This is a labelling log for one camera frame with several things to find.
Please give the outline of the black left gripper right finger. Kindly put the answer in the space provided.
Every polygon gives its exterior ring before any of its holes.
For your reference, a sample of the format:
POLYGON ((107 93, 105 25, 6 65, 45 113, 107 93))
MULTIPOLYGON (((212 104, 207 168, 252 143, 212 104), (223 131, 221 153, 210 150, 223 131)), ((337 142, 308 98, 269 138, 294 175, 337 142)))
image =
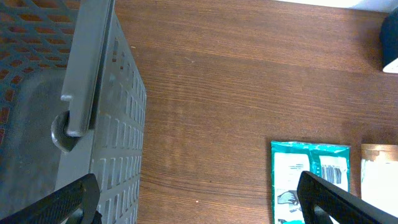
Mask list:
POLYGON ((321 177, 303 171, 297 187, 306 224, 397 223, 397 217, 355 197, 321 177))

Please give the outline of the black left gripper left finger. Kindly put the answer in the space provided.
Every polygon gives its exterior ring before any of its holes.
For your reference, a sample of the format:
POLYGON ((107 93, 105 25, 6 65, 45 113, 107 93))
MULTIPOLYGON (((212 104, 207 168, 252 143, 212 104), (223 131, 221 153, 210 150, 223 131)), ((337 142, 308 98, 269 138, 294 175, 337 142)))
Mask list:
POLYGON ((52 194, 9 215, 1 223, 101 223, 100 190, 94 174, 86 174, 52 194))

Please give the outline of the white tube with tan cap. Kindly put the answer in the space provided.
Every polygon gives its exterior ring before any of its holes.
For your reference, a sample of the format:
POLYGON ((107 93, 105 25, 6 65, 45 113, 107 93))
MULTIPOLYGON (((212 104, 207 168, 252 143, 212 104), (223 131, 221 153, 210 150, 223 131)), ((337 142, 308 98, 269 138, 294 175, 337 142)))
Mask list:
POLYGON ((361 145, 361 199, 397 216, 396 145, 361 145))

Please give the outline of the green 3M package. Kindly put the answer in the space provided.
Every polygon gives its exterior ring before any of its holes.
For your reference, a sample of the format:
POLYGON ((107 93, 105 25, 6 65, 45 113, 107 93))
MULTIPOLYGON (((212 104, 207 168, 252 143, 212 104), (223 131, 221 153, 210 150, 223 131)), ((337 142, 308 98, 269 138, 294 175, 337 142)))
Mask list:
POLYGON ((303 223, 297 195, 303 171, 349 190, 350 147, 310 142, 271 142, 272 211, 274 223, 303 223))

